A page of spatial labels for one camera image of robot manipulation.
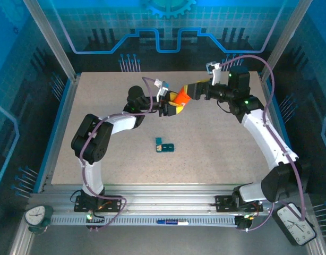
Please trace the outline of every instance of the enclosure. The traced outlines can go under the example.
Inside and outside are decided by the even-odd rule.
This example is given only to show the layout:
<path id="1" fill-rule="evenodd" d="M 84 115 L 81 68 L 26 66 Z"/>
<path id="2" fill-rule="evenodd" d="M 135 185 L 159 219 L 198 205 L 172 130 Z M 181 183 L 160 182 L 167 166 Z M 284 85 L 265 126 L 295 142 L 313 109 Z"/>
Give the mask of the enclosure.
<path id="1" fill-rule="evenodd" d="M 246 237 L 232 228 L 213 229 L 219 218 L 232 216 L 219 215 L 211 206 L 213 197 L 230 195 L 234 187 L 269 173 L 254 138 L 213 100 L 191 101 L 178 116 L 149 114 L 138 128 L 112 136 L 101 161 L 102 182 L 108 195 L 122 195 L 128 204 L 114 222 L 117 227 L 104 231 L 128 236 L 127 229 L 136 226 L 143 233 L 153 231 L 150 241 L 138 237 L 137 242 L 153 244 L 151 225 L 162 216 L 178 217 L 191 226 L 157 230 L 157 235 L 168 240 L 176 233 L 209 232 L 211 246 L 230 243 L 228 252 L 233 240 L 244 247 L 243 239 L 263 238 L 261 250 L 271 254 L 326 254 L 326 210 L 320 211 L 326 207 L 319 207 L 326 201 L 326 0 L 0 1 L 0 254 L 103 249 L 99 242 L 113 240 L 110 233 L 83 240 L 77 250 L 65 247 L 89 235 L 85 214 L 74 212 L 70 202 L 83 183 L 71 140 L 84 117 L 121 112 L 131 86 L 142 87 L 148 96 L 142 77 L 166 81 L 179 92 L 183 85 L 210 78 L 207 63 L 244 55 L 261 57 L 273 68 L 276 87 L 268 116 L 309 169 L 302 185 L 316 239 L 291 246 L 284 236 L 278 238 L 282 232 L 272 219 Z M 224 65 L 221 83 L 239 65 L 250 71 L 251 94 L 265 105 L 272 84 L 261 61 L 242 58 Z M 157 153 L 157 137 L 173 143 L 175 151 Z M 299 197 L 290 201 L 299 204 Z M 53 226 L 36 236 L 23 215 L 43 204 L 54 209 Z M 270 207 L 266 202 L 260 215 Z M 66 236 L 68 241 L 57 247 Z M 187 243 L 195 254 L 218 252 Z M 107 244 L 111 253 L 134 252 L 117 244 L 123 248 Z M 163 249 L 155 245 L 148 247 Z"/>

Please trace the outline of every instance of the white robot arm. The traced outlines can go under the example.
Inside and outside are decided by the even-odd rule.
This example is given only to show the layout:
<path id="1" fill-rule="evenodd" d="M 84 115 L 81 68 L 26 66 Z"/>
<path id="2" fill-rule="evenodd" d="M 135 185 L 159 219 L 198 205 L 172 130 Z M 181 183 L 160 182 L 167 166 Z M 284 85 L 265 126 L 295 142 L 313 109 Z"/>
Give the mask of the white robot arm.
<path id="1" fill-rule="evenodd" d="M 220 103 L 227 102 L 230 112 L 244 125 L 259 145 L 270 170 L 269 174 L 262 181 L 235 188 L 231 203 L 234 203 L 236 211 L 239 211 L 245 205 L 250 205 L 252 202 L 260 200 L 275 202 L 289 197 L 291 192 L 297 190 L 294 172 L 288 158 L 275 142 L 266 125 L 272 130 L 286 149 L 286 154 L 290 156 L 290 159 L 297 164 L 301 171 L 301 166 L 297 162 L 298 156 L 285 144 L 268 118 L 266 124 L 263 122 L 263 105 L 256 97 L 250 95 L 250 75 L 248 70 L 242 66 L 232 67 L 229 72 L 228 85 L 224 85 L 218 82 L 220 76 L 218 65 L 212 63 L 209 66 L 213 66 L 215 69 L 215 72 L 212 71 L 212 74 L 216 74 L 216 77 L 214 77 L 216 82 L 210 79 L 206 82 L 201 81 L 185 85 L 178 95 L 182 92 L 184 93 L 184 98 L 194 100 L 199 100 L 201 95 L 205 95 L 206 100 L 216 99 Z M 187 100 L 186 103 L 177 103 L 177 93 L 167 91 L 167 89 L 160 89 L 160 91 L 160 95 L 153 97 L 154 104 L 152 106 L 152 110 L 157 110 L 160 116 L 176 115 L 181 112 L 181 109 L 188 102 Z M 123 111 L 128 113 L 140 113 L 143 110 L 149 109 L 150 106 L 148 97 L 144 95 L 143 90 L 138 86 L 133 86 L 129 90 L 127 102 L 128 104 Z M 84 143 L 91 134 L 91 130 L 101 119 L 92 114 L 85 117 L 71 143 L 71 147 L 74 149 L 77 157 L 79 157 Z M 101 181 L 100 160 L 106 152 L 111 135 L 123 130 L 136 128 L 143 119 L 144 116 L 111 117 L 100 126 L 96 136 L 87 146 L 83 153 L 83 159 L 86 160 L 85 177 L 89 188 L 95 194 L 104 193 L 104 185 Z M 88 196 L 94 196 L 85 184 L 83 185 L 83 191 Z M 223 208 L 228 208 L 227 204 L 224 203 Z"/>

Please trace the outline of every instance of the aluminum frame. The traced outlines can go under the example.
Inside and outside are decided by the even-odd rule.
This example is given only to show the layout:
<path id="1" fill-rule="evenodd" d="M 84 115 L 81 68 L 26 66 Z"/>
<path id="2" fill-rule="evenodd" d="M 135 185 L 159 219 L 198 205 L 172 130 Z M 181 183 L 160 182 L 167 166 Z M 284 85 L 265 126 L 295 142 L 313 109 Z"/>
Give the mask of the aluminum frame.
<path id="1" fill-rule="evenodd" d="M 70 113 L 72 106 L 72 101 L 75 94 L 75 89 L 77 85 L 76 74 L 73 67 L 68 60 L 63 48 L 61 47 L 59 40 L 57 39 L 52 27 L 50 26 L 44 12 L 40 8 L 37 1 L 24 0 L 26 6 L 28 7 L 31 15 L 35 19 L 39 29 L 43 33 L 45 39 L 49 43 L 51 49 L 53 50 L 56 58 L 58 59 L 60 65 L 64 69 L 68 78 L 72 81 L 75 86 L 70 90 L 67 102 L 65 102 L 65 107 L 63 111 L 63 116 Z M 293 12 L 290 20 L 288 21 L 284 32 L 282 33 L 275 49 L 273 50 L 270 58 L 268 59 L 269 64 L 274 67 L 284 51 L 286 45 L 291 39 L 292 34 L 300 23 L 302 17 L 306 13 L 312 0 L 300 0 L 298 6 Z M 262 81 L 265 85 L 265 81 L 269 76 L 266 70 L 262 72 Z M 65 132 L 64 118 L 61 118 L 58 133 L 56 133 L 57 141 Z M 51 150 L 51 156 L 49 157 L 49 163 L 46 166 L 45 178 L 47 182 L 45 183 L 44 189 L 39 189 L 40 194 L 33 194 L 29 200 L 29 207 L 36 204 L 48 204 L 52 205 L 55 209 L 55 215 L 71 215 L 75 214 L 72 212 L 73 205 L 68 201 L 70 195 L 73 191 L 81 189 L 81 186 L 77 185 L 56 185 L 50 184 L 52 178 L 53 168 L 55 159 L 58 156 L 58 147 Z M 225 195 L 231 194 L 236 185 L 107 185 L 105 186 L 108 194 L 121 194 L 128 199 L 128 207 L 124 212 L 124 215 L 142 215 L 142 216 L 152 216 L 152 215 L 199 215 L 202 217 L 209 217 L 214 215 L 221 215 L 216 213 L 215 207 L 210 204 L 214 201 L 215 195 Z M 270 207 L 270 203 L 265 203 L 266 207 Z M 261 215 L 266 215 L 267 211 L 261 212 Z M 308 215 L 309 219 L 314 224 L 318 224 L 313 215 Z M 10 254 L 27 254 L 32 243 L 33 234 L 27 230 L 27 224 L 22 219 L 19 226 L 15 241 L 12 246 Z M 322 237 L 322 234 L 318 234 L 315 242 L 308 244 L 308 252 L 311 254 L 326 254 L 326 247 Z"/>

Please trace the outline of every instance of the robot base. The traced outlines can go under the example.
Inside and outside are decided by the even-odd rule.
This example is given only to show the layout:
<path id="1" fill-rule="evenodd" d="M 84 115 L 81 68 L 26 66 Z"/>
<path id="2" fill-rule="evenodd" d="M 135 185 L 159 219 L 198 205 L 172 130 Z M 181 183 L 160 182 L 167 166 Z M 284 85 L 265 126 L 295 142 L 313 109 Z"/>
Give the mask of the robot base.
<path id="1" fill-rule="evenodd" d="M 92 197 L 86 194 L 83 190 L 76 197 L 73 211 L 76 213 L 86 213 L 92 210 L 97 213 L 117 213 L 122 207 L 121 199 L 107 200 Z M 108 195 L 108 197 L 119 197 L 118 195 Z"/>

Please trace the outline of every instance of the small block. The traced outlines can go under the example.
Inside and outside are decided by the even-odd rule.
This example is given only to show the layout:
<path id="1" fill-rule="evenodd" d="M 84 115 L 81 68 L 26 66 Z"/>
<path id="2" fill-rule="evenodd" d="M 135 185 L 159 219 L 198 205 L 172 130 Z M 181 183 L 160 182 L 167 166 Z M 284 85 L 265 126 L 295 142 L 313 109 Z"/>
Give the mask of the small block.
<path id="1" fill-rule="evenodd" d="M 173 143 L 164 143 L 162 144 L 162 152 L 174 152 L 174 144 Z"/>
<path id="2" fill-rule="evenodd" d="M 162 138 L 161 137 L 156 137 L 156 144 L 161 145 L 162 144 Z"/>

